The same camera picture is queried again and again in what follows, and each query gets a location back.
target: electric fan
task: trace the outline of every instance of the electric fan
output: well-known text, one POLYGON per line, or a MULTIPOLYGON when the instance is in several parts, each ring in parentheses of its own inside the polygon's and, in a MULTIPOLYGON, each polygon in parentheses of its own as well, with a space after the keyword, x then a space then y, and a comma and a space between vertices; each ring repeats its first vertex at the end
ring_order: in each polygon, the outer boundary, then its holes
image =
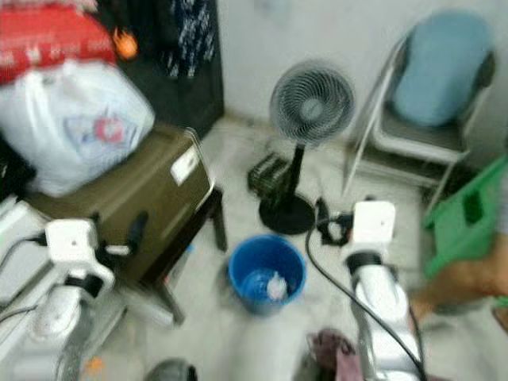
POLYGON ((277 190, 280 202, 260 203, 261 221, 282 234, 306 232, 315 221, 313 206, 296 188, 306 144, 318 145, 343 131, 354 107, 352 88, 332 65, 306 61, 289 69, 275 85, 270 116, 275 127, 296 142, 287 181, 277 190))

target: chair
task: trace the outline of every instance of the chair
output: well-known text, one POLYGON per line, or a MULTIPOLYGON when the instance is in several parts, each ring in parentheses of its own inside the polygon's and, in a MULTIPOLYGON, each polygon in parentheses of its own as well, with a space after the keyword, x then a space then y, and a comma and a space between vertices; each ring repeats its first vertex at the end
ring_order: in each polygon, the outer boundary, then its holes
POLYGON ((491 35, 481 18, 447 11, 416 25, 395 46, 360 114, 359 125, 365 127, 352 166, 345 168, 342 197, 371 143, 382 152, 445 167, 437 181, 407 168, 397 171, 418 185, 436 186, 431 210, 453 168, 469 153, 467 136, 494 73, 491 35))

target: orange object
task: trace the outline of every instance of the orange object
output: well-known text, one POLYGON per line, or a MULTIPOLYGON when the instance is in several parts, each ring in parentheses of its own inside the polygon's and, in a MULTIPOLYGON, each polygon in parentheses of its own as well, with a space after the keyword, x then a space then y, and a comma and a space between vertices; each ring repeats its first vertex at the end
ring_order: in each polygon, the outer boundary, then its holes
POLYGON ((137 55, 137 41, 132 34, 125 31, 119 32, 118 28, 115 28, 113 42, 118 55, 124 60, 131 60, 137 55))
POLYGON ((104 361, 100 357, 93 357, 85 365, 85 374, 88 376, 96 376, 104 369, 104 361))

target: fan grille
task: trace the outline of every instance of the fan grille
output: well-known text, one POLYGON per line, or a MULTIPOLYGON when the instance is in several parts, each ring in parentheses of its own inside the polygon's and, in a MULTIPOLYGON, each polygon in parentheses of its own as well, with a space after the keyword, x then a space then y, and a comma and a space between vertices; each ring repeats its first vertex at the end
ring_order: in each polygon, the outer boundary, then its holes
POLYGON ((319 144, 351 121, 352 89, 341 73, 325 63, 300 63, 277 82, 271 119, 281 133, 300 144, 319 144))

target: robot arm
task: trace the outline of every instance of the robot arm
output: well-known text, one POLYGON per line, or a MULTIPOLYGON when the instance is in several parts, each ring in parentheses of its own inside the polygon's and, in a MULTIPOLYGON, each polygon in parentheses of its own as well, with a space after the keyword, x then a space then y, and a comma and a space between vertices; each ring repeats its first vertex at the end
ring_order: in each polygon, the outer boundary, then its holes
MULTIPOLYGON (((356 252, 348 258, 347 265, 356 297, 388 324, 420 360, 418 344, 409 327, 406 293, 392 271, 383 266, 375 252, 356 252)), ((359 354, 364 378, 418 381, 419 372, 400 344, 356 303, 352 303, 352 311, 359 327, 359 354)))
POLYGON ((136 252, 146 213, 131 225, 125 246, 99 244, 92 220, 48 223, 49 256, 64 269, 63 284, 54 286, 21 343, 13 378, 20 381, 71 381, 79 377, 84 348, 93 327, 94 304, 114 284, 117 258, 136 252))
POLYGON ((425 379, 418 343, 410 328, 406 293, 394 272, 383 265, 393 237, 395 207, 389 202, 358 202, 352 214, 323 222, 328 224, 328 221, 337 223, 345 237, 341 258, 352 276, 352 292, 315 261, 309 249, 309 234, 306 248, 314 266, 352 300, 352 312, 359 326, 364 378, 369 381, 425 379))

